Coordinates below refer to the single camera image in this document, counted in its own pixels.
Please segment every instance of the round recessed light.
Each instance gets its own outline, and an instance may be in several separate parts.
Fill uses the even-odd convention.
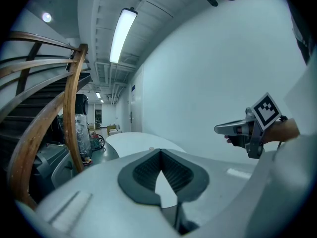
[[[49,13],[45,12],[42,15],[42,20],[48,23],[52,20],[52,17]]]

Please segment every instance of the wooden railing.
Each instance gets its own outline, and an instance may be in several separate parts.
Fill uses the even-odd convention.
[[[8,37],[9,41],[19,40],[19,41],[29,41],[34,42],[34,45],[29,52],[28,56],[23,57],[26,61],[19,62],[13,65],[8,65],[0,68],[0,78],[6,77],[12,73],[21,71],[20,77],[15,78],[4,85],[0,86],[0,90],[6,86],[18,81],[16,96],[9,101],[0,110],[0,123],[5,119],[5,117],[14,110],[18,105],[20,105],[28,97],[36,93],[37,91],[43,89],[44,87],[56,82],[62,78],[67,77],[65,91],[57,95],[52,101],[50,101],[33,119],[28,128],[24,131],[20,140],[18,141],[8,169],[7,169],[7,181],[9,187],[11,188],[15,199],[22,201],[29,205],[31,208],[35,208],[36,203],[30,197],[28,193],[29,181],[31,176],[32,165],[35,160],[35,156],[38,152],[40,143],[43,137],[51,125],[54,118],[57,116],[58,112],[63,108],[64,116],[64,134],[65,141],[70,150],[72,159],[74,161],[75,167],[78,172],[83,171],[83,164],[80,158],[77,137],[75,132],[75,100],[76,92],[81,89],[85,84],[90,81],[79,80],[80,73],[88,69],[82,70],[83,63],[85,61],[85,56],[87,54],[88,46],[87,44],[81,44],[78,48],[72,47],[71,45],[64,44],[62,42],[52,40],[46,37],[24,33],[24,32],[11,32]],[[39,59],[34,60],[42,44],[53,45],[65,49],[73,50],[71,57],[56,58],[57,56],[41,55],[43,57],[53,57],[53,59]],[[21,57],[6,59],[0,61],[0,64],[20,60]],[[68,64],[68,71],[59,74],[53,78],[50,78],[38,85],[25,90],[25,84],[29,75],[43,72],[46,70],[52,70],[55,68],[60,68],[61,66],[45,68],[40,71],[35,71],[29,73],[30,68],[51,65],[51,64]]]

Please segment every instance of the person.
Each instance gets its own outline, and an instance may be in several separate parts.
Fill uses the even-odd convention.
[[[292,16],[293,32],[303,59],[307,64],[310,56],[312,55],[315,42],[313,41],[312,35],[307,24],[305,23],[305,20],[301,17],[296,7],[291,2],[287,2]],[[265,134],[263,135],[263,143],[266,144],[274,141],[286,142],[290,139],[298,137],[299,135],[300,132],[294,119],[289,119],[283,122],[276,121],[265,131]],[[225,135],[224,138],[227,139],[227,143],[231,143],[231,140],[227,135]]]

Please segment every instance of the round white table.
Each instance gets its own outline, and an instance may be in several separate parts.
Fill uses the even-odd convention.
[[[134,153],[158,148],[185,152],[178,145],[165,138],[146,133],[119,133],[109,136],[106,139],[106,150],[108,152],[114,151],[114,153],[117,153],[120,158]],[[177,196],[162,172],[160,172],[158,176],[155,193],[161,197],[162,208],[172,207],[177,204]]]

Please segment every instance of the door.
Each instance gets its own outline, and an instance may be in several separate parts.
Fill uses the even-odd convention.
[[[130,83],[130,122],[132,132],[142,132],[143,65]]]

